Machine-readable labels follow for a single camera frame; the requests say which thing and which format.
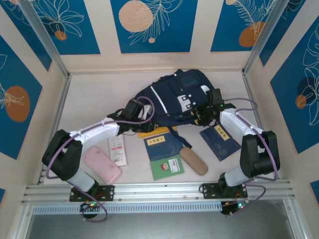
metal bracket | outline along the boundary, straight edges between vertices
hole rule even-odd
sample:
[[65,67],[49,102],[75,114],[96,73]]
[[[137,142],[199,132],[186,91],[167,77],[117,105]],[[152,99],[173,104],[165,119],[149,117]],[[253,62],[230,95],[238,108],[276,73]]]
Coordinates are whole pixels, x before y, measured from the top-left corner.
[[224,199],[224,198],[236,198],[239,194],[242,198],[247,198],[247,189],[242,185],[235,187],[229,187],[224,193],[221,192],[218,183],[203,183],[199,187],[199,191],[204,195],[204,199]]
[[[114,189],[113,185],[99,185],[93,186],[93,188],[88,192],[92,197],[101,202],[111,202],[114,197]],[[80,191],[75,188],[71,189],[70,193],[70,202],[86,202],[90,200],[87,196],[82,194]]]

backpack strap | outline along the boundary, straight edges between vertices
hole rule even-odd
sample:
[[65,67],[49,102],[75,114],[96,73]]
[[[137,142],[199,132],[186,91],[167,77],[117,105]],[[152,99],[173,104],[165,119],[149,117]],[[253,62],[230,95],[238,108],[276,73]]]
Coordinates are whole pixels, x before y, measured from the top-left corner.
[[179,136],[176,131],[172,128],[172,127],[167,127],[169,129],[169,131],[171,132],[171,134],[177,139],[179,140],[182,144],[184,144],[186,147],[188,148],[192,148],[192,146],[186,141],[186,139],[184,139],[182,136]]

white patch on backpack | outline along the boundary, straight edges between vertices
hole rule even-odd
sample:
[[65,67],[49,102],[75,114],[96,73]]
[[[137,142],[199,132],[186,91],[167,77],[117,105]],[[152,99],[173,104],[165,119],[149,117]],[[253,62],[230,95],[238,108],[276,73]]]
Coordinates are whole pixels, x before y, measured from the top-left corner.
[[191,102],[187,95],[178,96],[177,99],[180,103],[182,112],[185,112],[191,109]]
[[[209,91],[209,88],[207,86],[201,86],[201,89],[206,93],[206,91]],[[182,95],[177,97],[180,106],[181,106],[181,111],[185,112],[190,109],[192,109],[192,106],[196,105],[196,102],[192,102],[191,100],[191,95]]]

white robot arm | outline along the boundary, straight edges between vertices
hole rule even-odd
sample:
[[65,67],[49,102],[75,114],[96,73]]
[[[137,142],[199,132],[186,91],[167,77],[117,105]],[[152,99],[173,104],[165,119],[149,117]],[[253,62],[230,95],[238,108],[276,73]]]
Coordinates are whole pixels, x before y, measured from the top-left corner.
[[[231,188],[242,184],[249,178],[274,171],[273,159],[279,169],[279,155],[277,138],[272,132],[264,132],[246,121],[232,104],[220,101],[220,90],[215,89],[208,95],[208,104],[200,106],[194,112],[200,125],[209,125],[212,120],[221,123],[237,142],[242,142],[240,165],[221,175],[223,187]],[[132,99],[119,115],[115,112],[88,128],[67,133],[59,130],[53,137],[45,152],[42,162],[63,181],[68,181],[82,191],[88,192],[96,181],[80,169],[81,155],[91,146],[110,137],[132,130],[135,132],[150,132],[155,124],[148,120],[142,121],[150,115],[152,107],[143,105]],[[264,145],[256,134],[262,135],[271,150],[271,156],[265,151],[258,152],[258,147]]]

pink object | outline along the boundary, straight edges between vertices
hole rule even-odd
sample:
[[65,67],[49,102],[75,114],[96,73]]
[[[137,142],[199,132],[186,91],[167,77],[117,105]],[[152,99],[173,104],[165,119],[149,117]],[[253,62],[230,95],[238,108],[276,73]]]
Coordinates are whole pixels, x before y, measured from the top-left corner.
[[114,183],[122,174],[120,168],[96,146],[89,148],[83,160],[106,184]]

